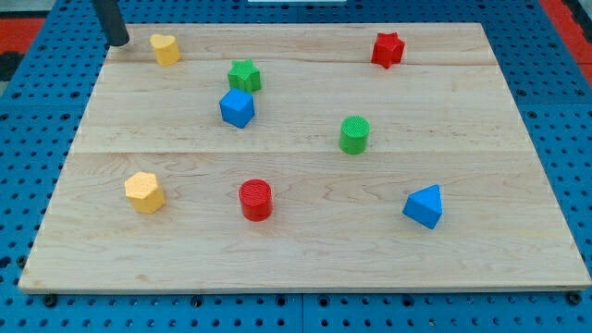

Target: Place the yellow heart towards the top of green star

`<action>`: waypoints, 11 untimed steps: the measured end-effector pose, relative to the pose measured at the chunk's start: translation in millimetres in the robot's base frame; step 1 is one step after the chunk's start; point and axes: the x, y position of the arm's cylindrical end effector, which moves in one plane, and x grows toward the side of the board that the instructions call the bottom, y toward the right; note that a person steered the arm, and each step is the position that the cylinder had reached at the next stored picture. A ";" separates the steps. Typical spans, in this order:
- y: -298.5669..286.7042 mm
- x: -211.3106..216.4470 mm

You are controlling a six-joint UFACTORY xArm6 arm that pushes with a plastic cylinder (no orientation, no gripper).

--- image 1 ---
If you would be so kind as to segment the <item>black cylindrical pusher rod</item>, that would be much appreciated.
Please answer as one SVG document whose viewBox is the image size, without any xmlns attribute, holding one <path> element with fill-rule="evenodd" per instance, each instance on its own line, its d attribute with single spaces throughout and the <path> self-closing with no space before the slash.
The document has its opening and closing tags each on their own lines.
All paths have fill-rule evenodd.
<svg viewBox="0 0 592 333">
<path fill-rule="evenodd" d="M 123 46 L 130 41 L 117 0 L 91 0 L 96 17 L 111 46 Z"/>
</svg>

